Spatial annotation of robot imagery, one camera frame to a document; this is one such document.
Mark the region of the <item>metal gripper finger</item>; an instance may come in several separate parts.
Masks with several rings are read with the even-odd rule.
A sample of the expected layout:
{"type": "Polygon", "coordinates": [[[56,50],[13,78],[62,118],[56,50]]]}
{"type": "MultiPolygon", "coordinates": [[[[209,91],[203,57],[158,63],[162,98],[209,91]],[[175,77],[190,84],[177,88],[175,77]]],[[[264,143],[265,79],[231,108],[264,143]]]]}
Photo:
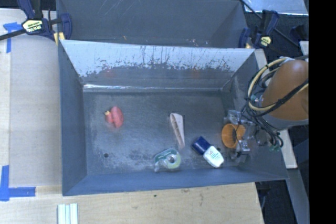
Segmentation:
{"type": "Polygon", "coordinates": [[[223,123],[239,124],[241,121],[241,112],[236,110],[228,110],[226,116],[223,118],[223,123]]]}
{"type": "Polygon", "coordinates": [[[235,163],[244,163],[250,153],[250,148],[246,140],[238,140],[236,147],[230,153],[230,159],[235,163]]]}

